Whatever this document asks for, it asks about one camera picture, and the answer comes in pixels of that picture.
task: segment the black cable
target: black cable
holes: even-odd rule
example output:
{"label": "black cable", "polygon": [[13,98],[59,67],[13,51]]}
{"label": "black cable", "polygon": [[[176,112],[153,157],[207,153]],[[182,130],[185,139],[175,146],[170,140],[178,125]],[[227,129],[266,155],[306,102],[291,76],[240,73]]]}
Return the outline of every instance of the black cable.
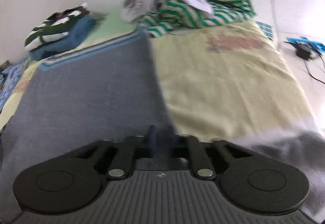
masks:
{"label": "black cable", "polygon": [[320,83],[322,83],[322,84],[325,85],[325,82],[323,82],[323,81],[317,79],[316,77],[314,77],[314,76],[310,73],[309,68],[308,68],[308,65],[307,65],[307,63],[306,63],[306,60],[304,60],[304,63],[305,63],[306,69],[307,69],[307,71],[308,71],[308,74],[309,74],[313,79],[315,79],[315,80],[317,80],[318,82],[320,82]]}

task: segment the power cord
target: power cord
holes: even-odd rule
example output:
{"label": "power cord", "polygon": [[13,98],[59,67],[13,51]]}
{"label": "power cord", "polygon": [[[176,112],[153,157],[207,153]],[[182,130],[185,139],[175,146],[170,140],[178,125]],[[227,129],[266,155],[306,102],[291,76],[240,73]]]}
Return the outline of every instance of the power cord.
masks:
{"label": "power cord", "polygon": [[325,82],[317,79],[316,77],[314,77],[309,70],[309,67],[307,65],[307,61],[311,60],[316,60],[317,58],[321,58],[322,62],[323,62],[323,66],[325,69],[325,62],[323,59],[323,55],[322,53],[318,50],[317,47],[314,47],[312,44],[303,44],[303,43],[290,43],[290,42],[285,42],[285,43],[289,43],[291,44],[294,48],[296,48],[296,55],[300,58],[303,59],[304,64],[306,66],[307,72],[308,74],[315,80],[317,80],[318,82],[322,83],[325,85]]}

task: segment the bed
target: bed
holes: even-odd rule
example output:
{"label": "bed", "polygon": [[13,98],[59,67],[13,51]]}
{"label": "bed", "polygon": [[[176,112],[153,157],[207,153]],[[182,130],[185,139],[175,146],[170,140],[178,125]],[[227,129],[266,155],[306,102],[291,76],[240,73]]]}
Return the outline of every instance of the bed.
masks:
{"label": "bed", "polygon": [[[0,114],[0,128],[14,115],[37,70],[137,31],[113,11],[97,20],[76,49],[30,62]],[[151,43],[159,86],[177,133],[250,147],[318,131],[301,87],[253,21],[179,30]]]}

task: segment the silver screw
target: silver screw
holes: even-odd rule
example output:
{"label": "silver screw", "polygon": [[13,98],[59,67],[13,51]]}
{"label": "silver screw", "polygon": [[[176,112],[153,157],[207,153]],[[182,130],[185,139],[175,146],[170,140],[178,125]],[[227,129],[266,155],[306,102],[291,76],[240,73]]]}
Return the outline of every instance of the silver screw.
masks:
{"label": "silver screw", "polygon": [[206,168],[204,168],[204,169],[200,169],[200,170],[198,171],[198,175],[199,175],[199,176],[202,176],[202,177],[210,177],[210,176],[213,175],[213,171],[210,170],[210,169],[206,169]]}
{"label": "silver screw", "polygon": [[122,169],[112,169],[109,170],[108,174],[112,177],[121,177],[124,175],[124,171]]}

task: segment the pile of clothes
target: pile of clothes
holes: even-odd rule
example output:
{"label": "pile of clothes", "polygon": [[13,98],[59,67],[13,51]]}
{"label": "pile of clothes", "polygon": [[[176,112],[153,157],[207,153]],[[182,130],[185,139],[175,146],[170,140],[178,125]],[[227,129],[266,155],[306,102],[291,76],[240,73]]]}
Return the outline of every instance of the pile of clothes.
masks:
{"label": "pile of clothes", "polygon": [[87,4],[54,13],[36,26],[25,40],[25,49],[33,60],[76,48],[95,25]]}
{"label": "pile of clothes", "polygon": [[122,18],[139,20],[158,37],[181,27],[241,22],[256,15],[250,0],[123,0]]}
{"label": "pile of clothes", "polygon": [[0,65],[0,113],[25,70],[26,58],[16,64],[9,61]]}

